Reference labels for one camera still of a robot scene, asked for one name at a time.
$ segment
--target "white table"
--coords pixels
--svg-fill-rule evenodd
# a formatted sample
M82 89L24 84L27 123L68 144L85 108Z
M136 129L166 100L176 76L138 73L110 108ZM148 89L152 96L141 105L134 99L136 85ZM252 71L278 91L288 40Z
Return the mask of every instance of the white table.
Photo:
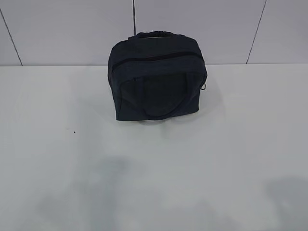
M307 230L308 64L207 68L198 113L118 122L104 66L1 67L0 230Z

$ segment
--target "top handle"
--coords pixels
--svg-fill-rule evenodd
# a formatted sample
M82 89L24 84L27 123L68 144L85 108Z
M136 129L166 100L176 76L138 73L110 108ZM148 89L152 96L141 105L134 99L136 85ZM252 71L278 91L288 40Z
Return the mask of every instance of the top handle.
M144 33L144 32L140 32L138 34L136 34L133 37L130 37L129 39L145 39L145 38L154 38L154 37L173 37L176 36L175 34L171 33L171 32L166 32L166 31L153 31L153 32L149 32L149 33Z
M138 111L143 115L144 118L148 120L163 120L170 118L174 116L177 112L181 111L183 107L185 107L191 100L192 94L193 94L193 83L192 78L189 73L186 74L186 94L184 96L184 99L179 103L179 105L173 109L172 111L168 112L165 115L161 116L151 116L146 113L146 111L143 108L143 96L144 96L144 88L143 88L143 78L137 78L136 79L136 93L137 93L137 105L138 105Z

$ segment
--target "white tile wall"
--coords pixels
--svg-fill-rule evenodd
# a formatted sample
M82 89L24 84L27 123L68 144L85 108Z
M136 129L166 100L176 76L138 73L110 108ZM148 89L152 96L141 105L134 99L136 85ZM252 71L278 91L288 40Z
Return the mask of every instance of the white tile wall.
M20 66L9 33L0 15L0 66Z
M138 31L196 39L208 64L245 64L264 0L136 0Z
M249 63L308 63L307 0L268 0Z
M107 64L133 35L130 0L1 0L24 65Z

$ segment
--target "bag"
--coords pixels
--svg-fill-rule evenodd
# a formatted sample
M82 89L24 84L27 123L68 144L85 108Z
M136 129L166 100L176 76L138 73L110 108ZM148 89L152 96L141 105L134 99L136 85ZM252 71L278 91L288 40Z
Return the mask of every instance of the bag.
M108 80L120 121L195 113L206 78L197 42L170 32L139 33L119 42L108 62Z

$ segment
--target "tile grout line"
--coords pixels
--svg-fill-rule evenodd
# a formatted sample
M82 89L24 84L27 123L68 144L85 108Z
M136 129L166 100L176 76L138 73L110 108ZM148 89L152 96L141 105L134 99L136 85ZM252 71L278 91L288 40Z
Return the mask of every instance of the tile grout line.
M134 35L136 35L136 10L135 10L135 0L133 0L133 20L134 20Z
M263 10L262 10L262 13L261 13L261 16L260 16L260 20L259 20L259 23L258 23L258 26L257 26L257 30L256 30L256 33L255 33L255 37L254 37L254 40L253 40L253 42L252 42L252 45L251 45L251 48L250 48L250 52L249 52L249 55L248 55L246 64L248 64L248 61L249 61L249 57L250 57L250 55L251 55L252 48L253 48L253 46L254 46L254 43L255 43L255 40L256 40L256 37L257 37L257 33L258 33L258 30L259 30L259 26L260 26L260 23L261 23L261 19L262 19L263 13L264 13L264 9L265 9L266 3L267 3L267 0L265 0L265 2L264 2Z
M5 18L4 18L4 15L3 15L3 13L2 13L1 8L0 8L0 14L1 14L2 19L3 19L3 21L4 21L5 27L6 27L7 31L8 31L8 33L9 33L9 35L10 35L11 42L12 42L12 44L13 44L14 48L15 48L16 54L17 54L18 59L19 59L19 62L20 62L20 65L21 65L21 66L23 66L23 63L21 62L21 59L20 59L19 53L18 53L18 51L17 51L17 48L16 48L16 46L15 46L15 43L14 43L14 41L13 41L12 35L11 35L10 30L9 30L9 28L8 28L8 25L7 25L6 21L5 21Z

